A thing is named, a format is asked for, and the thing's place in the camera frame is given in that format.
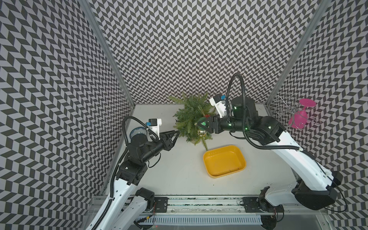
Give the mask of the gold shiny ball ornament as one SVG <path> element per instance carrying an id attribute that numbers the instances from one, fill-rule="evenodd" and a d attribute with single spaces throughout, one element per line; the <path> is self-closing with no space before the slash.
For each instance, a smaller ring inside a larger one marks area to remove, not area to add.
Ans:
<path id="1" fill-rule="evenodd" d="M 207 131 L 205 131 L 205 130 L 204 130 L 204 129 L 202 129 L 202 128 L 198 128 L 198 129 L 197 129 L 197 134 L 198 134 L 200 137 L 204 137 L 204 136 L 206 136 Z"/>

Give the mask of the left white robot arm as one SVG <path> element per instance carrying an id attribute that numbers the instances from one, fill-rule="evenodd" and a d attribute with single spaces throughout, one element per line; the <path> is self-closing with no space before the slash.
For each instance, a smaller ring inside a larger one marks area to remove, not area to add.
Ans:
<path id="1" fill-rule="evenodd" d="M 132 137 L 123 162 L 114 170 L 109 195 L 88 230 L 127 230 L 139 215 L 153 209 L 154 192 L 137 187 L 148 169 L 147 162 L 163 150 L 170 151 L 179 135 L 173 130 L 160 133 L 158 141 L 149 141 L 144 134 Z"/>

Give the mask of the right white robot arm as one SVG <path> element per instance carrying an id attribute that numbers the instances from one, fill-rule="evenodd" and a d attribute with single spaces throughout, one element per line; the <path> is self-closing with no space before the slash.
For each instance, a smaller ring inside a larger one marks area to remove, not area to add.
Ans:
<path id="1" fill-rule="evenodd" d="M 259 116 L 253 99 L 239 96 L 228 106 L 226 102 L 223 95 L 210 99 L 218 113 L 199 119 L 195 124 L 199 130 L 209 134 L 242 133 L 243 140 L 256 149 L 273 151 L 298 175 L 290 185 L 262 189 L 256 200 L 259 210 L 268 212 L 284 204 L 301 204 L 311 210 L 320 210 L 335 203 L 341 194 L 338 187 L 343 176 L 340 172 L 319 164 L 275 118 Z"/>

